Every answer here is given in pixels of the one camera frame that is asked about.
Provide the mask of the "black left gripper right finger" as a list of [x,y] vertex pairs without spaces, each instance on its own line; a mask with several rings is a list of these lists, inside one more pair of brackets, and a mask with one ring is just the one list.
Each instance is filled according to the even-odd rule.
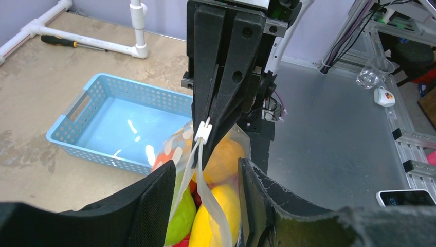
[[435,207],[329,210],[284,188],[252,160],[238,161],[238,246],[435,246]]

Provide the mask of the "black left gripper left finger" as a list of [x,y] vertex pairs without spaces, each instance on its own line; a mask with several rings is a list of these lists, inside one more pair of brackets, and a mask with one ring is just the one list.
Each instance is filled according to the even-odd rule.
[[168,161],[142,180],[81,210],[53,213],[1,203],[1,246],[163,246],[175,185]]

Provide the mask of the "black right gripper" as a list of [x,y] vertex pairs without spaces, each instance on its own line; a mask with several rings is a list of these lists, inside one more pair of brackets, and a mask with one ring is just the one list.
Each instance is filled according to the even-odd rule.
[[301,1],[188,1],[186,41],[193,88],[193,123],[210,120],[212,130],[197,160],[206,165],[227,131],[260,114],[275,89],[266,67],[276,38],[297,18]]

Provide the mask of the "green pear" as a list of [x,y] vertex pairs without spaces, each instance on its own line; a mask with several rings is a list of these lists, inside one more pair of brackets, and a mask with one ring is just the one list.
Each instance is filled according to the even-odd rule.
[[195,215],[196,205],[188,186],[183,193],[172,220],[168,223],[164,246],[180,243],[190,233]]

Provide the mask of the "red textured strawberry fruit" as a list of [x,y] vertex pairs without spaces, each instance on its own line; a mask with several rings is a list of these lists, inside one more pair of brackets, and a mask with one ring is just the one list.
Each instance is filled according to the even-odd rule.
[[[190,187],[191,195],[192,195],[192,198],[193,198],[194,203],[196,205],[196,211],[197,211],[199,206],[202,204],[201,199],[197,193],[197,184],[193,180],[191,180],[189,187]],[[189,239],[190,239],[190,233],[180,243],[175,244],[175,245],[171,245],[171,246],[188,246]]]

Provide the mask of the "clear polka dot zip bag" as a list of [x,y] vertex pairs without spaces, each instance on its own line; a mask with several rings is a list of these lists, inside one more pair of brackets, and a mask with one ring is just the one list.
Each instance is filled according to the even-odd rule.
[[[183,127],[193,129],[193,123],[188,122]],[[249,157],[249,137],[238,125],[234,125],[223,138],[239,143],[244,149],[245,157]],[[197,193],[202,204],[196,212],[188,246],[236,246],[241,227],[238,171],[221,183],[206,184],[203,170],[207,164],[202,165],[196,157],[206,143],[206,134],[195,135],[193,129],[192,147],[187,161],[174,164],[176,177],[169,221],[172,220],[185,189],[193,180],[197,184]]]

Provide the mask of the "yellow-orange potato-like fruit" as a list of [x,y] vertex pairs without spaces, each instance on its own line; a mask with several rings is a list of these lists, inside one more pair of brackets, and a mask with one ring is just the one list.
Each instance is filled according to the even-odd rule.
[[238,171],[238,159],[241,157],[245,157],[243,147],[229,138],[223,138],[203,170],[205,183],[218,184],[233,177]]

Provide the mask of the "light blue plastic basket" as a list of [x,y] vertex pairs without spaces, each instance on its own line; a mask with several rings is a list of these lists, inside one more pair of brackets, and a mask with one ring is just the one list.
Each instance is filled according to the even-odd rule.
[[191,120],[190,95],[96,74],[48,130],[69,155],[147,175],[164,141]]

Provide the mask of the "orange fruit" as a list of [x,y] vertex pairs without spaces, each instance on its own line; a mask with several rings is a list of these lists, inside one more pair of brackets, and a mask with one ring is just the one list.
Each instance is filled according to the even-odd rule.
[[164,142],[163,149],[155,159],[152,171],[169,160],[173,160],[175,165],[185,163],[191,152],[192,141],[193,129],[191,127],[179,129]]

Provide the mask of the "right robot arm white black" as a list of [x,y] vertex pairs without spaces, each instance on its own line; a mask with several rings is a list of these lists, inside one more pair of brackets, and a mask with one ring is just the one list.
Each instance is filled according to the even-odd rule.
[[197,130],[212,130],[193,167],[205,167],[230,128],[272,94],[277,67],[311,1],[187,1],[188,70]]

